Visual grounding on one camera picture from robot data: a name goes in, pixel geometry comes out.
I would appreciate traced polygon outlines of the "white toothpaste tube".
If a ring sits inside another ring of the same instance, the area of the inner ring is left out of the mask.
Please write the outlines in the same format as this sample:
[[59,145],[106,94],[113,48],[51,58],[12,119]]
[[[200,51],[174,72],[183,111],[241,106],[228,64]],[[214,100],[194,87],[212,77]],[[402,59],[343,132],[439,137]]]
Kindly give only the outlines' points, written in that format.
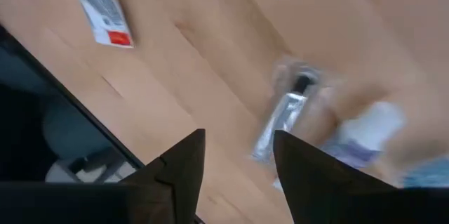
[[360,169],[379,156],[386,142],[405,123],[405,115],[397,105],[376,102],[359,116],[340,124],[321,149],[339,161]]
[[133,39],[119,0],[79,0],[97,43],[132,48]]

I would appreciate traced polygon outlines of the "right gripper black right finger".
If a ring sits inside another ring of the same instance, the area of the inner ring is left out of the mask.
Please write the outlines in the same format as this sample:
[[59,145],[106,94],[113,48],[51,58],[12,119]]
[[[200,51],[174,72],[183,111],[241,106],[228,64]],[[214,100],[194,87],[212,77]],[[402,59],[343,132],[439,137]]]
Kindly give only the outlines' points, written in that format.
[[388,224],[395,188],[285,132],[274,134],[276,170],[295,224]]

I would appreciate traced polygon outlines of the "wrapped silver nail clipper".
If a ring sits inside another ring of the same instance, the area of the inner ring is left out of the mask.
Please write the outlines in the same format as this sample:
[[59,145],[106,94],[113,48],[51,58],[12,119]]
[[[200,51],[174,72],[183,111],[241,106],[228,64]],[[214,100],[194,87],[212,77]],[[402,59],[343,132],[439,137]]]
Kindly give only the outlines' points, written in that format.
[[292,131],[307,101],[315,95],[320,76],[319,70],[297,59],[285,58],[275,67],[274,95],[252,158],[262,163],[271,161],[275,131]]

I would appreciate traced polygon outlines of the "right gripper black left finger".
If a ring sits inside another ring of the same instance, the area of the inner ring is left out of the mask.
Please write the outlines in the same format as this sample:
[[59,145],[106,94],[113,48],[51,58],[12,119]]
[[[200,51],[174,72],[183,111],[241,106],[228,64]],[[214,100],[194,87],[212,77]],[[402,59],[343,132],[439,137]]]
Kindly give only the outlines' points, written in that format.
[[206,131],[197,129],[121,182],[130,224],[203,224],[196,216]]

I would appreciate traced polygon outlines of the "teal white bagged toothbrush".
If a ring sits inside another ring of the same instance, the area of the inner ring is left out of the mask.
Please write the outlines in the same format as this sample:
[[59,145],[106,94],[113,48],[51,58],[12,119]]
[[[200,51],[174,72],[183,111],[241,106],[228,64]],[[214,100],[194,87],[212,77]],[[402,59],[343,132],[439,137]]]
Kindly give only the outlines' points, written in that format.
[[408,171],[404,187],[449,187],[449,158],[435,159]]

